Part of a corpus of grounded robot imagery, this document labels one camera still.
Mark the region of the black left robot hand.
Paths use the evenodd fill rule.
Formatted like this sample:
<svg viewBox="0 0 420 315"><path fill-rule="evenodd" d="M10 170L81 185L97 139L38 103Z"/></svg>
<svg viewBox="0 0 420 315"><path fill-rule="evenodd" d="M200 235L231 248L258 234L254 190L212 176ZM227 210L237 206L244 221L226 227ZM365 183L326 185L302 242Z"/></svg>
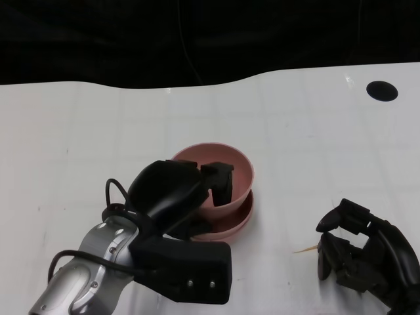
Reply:
<svg viewBox="0 0 420 315"><path fill-rule="evenodd" d="M199 214L208 197L216 206L232 201L233 170L219 161L158 160L144 168L130 185L130 209L148 217L157 233L178 240L210 233L213 224Z"/></svg>

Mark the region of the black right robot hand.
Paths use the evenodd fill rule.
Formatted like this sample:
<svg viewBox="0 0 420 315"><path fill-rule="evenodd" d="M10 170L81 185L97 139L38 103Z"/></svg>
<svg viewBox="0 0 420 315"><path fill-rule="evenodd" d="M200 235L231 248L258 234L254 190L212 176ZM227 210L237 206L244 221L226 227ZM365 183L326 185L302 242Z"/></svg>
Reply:
<svg viewBox="0 0 420 315"><path fill-rule="evenodd" d="M334 273L338 285L370 292L389 314L419 313L419 259L396 226L342 199L316 230L319 280Z"/></svg>

